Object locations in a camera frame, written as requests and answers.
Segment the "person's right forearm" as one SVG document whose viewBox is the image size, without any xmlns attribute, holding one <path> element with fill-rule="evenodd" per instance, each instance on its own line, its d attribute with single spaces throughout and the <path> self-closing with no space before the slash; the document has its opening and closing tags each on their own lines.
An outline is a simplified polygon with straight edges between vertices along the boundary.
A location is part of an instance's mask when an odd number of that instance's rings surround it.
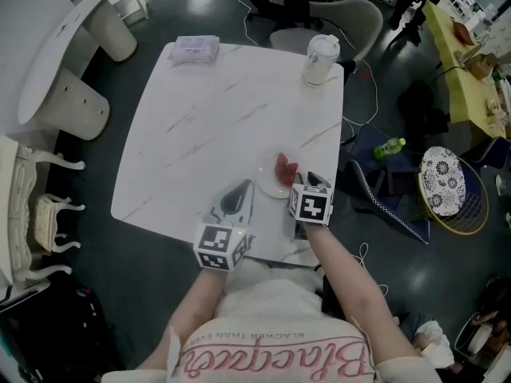
<svg viewBox="0 0 511 383">
<path fill-rule="evenodd" d="M 304 229 L 347 321 L 367 336 L 374 362 L 418 357 L 395 324 L 386 299 L 370 274 L 327 227 L 306 223 Z"/>
</svg>

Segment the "black bag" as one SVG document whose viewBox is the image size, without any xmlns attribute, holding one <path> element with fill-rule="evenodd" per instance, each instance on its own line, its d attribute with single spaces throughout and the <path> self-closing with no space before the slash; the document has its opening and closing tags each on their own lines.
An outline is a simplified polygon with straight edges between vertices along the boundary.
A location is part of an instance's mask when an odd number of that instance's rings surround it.
<svg viewBox="0 0 511 383">
<path fill-rule="evenodd" d="M 23 383 L 101 383 L 124 368 L 97 296 L 71 275 L 0 307 L 0 342 Z"/>
</svg>

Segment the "green drink bottle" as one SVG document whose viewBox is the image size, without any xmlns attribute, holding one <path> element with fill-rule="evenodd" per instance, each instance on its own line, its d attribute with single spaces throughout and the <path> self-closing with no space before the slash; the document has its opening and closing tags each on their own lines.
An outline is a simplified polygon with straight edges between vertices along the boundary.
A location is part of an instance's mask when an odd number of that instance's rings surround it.
<svg viewBox="0 0 511 383">
<path fill-rule="evenodd" d="M 405 138 L 390 138 L 386 143 L 376 146 L 373 149 L 373 157 L 375 160 L 383 160 L 388 156 L 393 156 L 400 153 L 405 145 Z"/>
</svg>

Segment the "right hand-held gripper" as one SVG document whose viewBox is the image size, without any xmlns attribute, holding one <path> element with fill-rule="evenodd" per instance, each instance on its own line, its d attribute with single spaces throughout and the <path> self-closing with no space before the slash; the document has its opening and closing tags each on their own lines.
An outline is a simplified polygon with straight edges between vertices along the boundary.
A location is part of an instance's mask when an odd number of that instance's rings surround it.
<svg viewBox="0 0 511 383">
<path fill-rule="evenodd" d="M 331 184 L 314 172 L 307 173 L 310 184 L 293 184 L 289 212 L 295 220 L 295 239 L 306 239 L 305 223 L 327 226 L 333 212 Z"/>
</svg>

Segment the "white curved table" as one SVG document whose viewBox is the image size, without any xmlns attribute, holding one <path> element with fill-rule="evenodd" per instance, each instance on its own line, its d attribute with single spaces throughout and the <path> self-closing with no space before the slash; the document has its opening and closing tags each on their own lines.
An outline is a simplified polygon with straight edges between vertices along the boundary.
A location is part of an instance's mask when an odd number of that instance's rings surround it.
<svg viewBox="0 0 511 383">
<path fill-rule="evenodd" d="M 35 57 L 18 103 L 20 124 L 38 120 L 82 140 L 93 140 L 104 131 L 108 100 L 62 64 L 81 27 L 115 62 L 129 59 L 137 49 L 137 40 L 109 0 L 82 0 Z"/>
</svg>

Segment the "clear bottle with white lid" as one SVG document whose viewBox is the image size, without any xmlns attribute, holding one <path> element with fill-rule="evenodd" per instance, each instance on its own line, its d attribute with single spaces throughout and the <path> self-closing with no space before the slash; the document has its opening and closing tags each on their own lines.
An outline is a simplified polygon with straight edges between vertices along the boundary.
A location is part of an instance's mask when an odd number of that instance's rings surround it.
<svg viewBox="0 0 511 383">
<path fill-rule="evenodd" d="M 327 80 L 333 64 L 338 60 L 339 54 L 339 40 L 335 35 L 314 36 L 307 47 L 302 73 L 303 82 L 310 86 L 322 85 Z"/>
</svg>

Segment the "white round table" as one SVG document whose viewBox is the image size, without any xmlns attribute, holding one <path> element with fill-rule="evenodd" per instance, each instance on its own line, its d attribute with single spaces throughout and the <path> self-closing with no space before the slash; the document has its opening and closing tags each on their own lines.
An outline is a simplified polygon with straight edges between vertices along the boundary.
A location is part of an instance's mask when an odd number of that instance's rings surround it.
<svg viewBox="0 0 511 383">
<path fill-rule="evenodd" d="M 135 112 L 111 213 L 133 226 L 191 242 L 216 197 L 254 180 L 267 148 L 302 155 L 305 172 L 330 183 L 338 169 L 343 68 L 302 82 L 303 55 L 221 44 L 212 64 L 174 63 L 166 45 Z"/>
</svg>

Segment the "white crumpled bag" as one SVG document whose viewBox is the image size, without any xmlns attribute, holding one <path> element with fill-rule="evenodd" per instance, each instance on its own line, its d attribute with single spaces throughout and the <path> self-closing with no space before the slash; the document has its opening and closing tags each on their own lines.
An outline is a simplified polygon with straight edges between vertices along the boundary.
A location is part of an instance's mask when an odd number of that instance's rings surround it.
<svg viewBox="0 0 511 383">
<path fill-rule="evenodd" d="M 435 320 L 429 320 L 416 329 L 412 345 L 435 369 L 448 369 L 455 362 L 450 342 Z"/>
</svg>

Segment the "dark blue chair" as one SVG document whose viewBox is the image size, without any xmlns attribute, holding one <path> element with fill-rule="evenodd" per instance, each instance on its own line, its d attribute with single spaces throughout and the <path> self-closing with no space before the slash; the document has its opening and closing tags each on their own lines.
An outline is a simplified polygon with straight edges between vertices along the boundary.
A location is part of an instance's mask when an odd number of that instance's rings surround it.
<svg viewBox="0 0 511 383">
<path fill-rule="evenodd" d="M 374 149 L 389 137 L 365 124 L 358 134 L 341 143 L 335 189 L 355 201 L 355 210 L 369 212 L 384 220 L 397 232 L 427 245 L 430 222 L 407 219 L 398 212 L 402 198 L 418 192 L 418 164 L 405 152 L 376 160 Z"/>
</svg>

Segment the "person's left forearm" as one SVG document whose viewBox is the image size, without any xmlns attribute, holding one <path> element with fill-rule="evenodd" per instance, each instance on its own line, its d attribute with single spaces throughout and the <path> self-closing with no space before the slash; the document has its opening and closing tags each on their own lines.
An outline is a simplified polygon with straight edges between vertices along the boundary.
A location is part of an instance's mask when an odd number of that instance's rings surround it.
<svg viewBox="0 0 511 383">
<path fill-rule="evenodd" d="M 181 363 L 188 339 L 213 319 L 232 273 L 205 268 L 172 313 L 162 338 L 150 355 L 137 367 L 142 370 L 166 370 Z"/>
</svg>

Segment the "grey shell chair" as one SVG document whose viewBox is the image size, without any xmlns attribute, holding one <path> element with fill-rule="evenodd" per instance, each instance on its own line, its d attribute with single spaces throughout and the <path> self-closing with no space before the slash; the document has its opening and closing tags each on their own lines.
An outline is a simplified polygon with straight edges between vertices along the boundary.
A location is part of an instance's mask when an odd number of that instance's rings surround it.
<svg viewBox="0 0 511 383">
<path fill-rule="evenodd" d="M 339 59 L 347 72 L 352 72 L 370 52 L 382 31 L 383 16 L 380 9 L 367 0 L 342 0 L 337 2 L 309 2 L 309 19 L 321 20 L 339 36 L 346 37 L 354 46 L 355 56 Z M 289 28 L 271 34 L 273 49 L 305 54 L 309 41 L 319 33 L 308 28 Z"/>
</svg>

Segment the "white shirt with pink print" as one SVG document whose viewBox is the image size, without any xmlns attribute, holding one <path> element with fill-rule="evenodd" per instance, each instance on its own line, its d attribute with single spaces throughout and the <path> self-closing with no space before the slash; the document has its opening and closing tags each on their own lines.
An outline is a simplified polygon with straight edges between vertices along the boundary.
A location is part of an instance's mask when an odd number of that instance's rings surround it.
<svg viewBox="0 0 511 383">
<path fill-rule="evenodd" d="M 358 327 L 321 311 L 307 275 L 243 261 L 212 320 L 184 343 L 170 329 L 163 369 L 115 371 L 101 383 L 442 383 L 421 357 L 376 363 Z"/>
</svg>

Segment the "black backpack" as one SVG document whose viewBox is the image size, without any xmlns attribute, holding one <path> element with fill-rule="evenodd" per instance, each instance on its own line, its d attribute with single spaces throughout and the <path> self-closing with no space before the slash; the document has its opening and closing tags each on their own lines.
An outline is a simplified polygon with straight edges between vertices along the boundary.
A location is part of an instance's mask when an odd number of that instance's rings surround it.
<svg viewBox="0 0 511 383">
<path fill-rule="evenodd" d="M 449 131 L 450 115 L 434 107 L 434 93 L 424 81 L 414 81 L 398 97 L 406 130 L 406 146 L 424 152 L 430 138 Z"/>
</svg>

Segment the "wooden box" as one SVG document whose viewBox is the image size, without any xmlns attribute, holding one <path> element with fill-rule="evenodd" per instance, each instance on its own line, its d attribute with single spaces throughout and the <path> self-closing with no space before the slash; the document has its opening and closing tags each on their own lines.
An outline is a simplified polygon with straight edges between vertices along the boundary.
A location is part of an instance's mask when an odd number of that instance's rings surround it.
<svg viewBox="0 0 511 383">
<path fill-rule="evenodd" d="M 479 53 L 466 62 L 465 69 L 480 81 L 490 76 L 497 64 L 498 59 L 493 53 Z"/>
</svg>

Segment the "purple tissue pack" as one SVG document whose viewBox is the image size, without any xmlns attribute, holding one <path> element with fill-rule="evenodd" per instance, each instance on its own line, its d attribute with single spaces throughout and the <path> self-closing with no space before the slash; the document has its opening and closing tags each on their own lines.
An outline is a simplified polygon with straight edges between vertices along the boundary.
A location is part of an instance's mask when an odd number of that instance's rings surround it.
<svg viewBox="0 0 511 383">
<path fill-rule="evenodd" d="M 204 63 L 216 61 L 220 38 L 215 35 L 179 36 L 168 59 L 174 63 Z"/>
</svg>

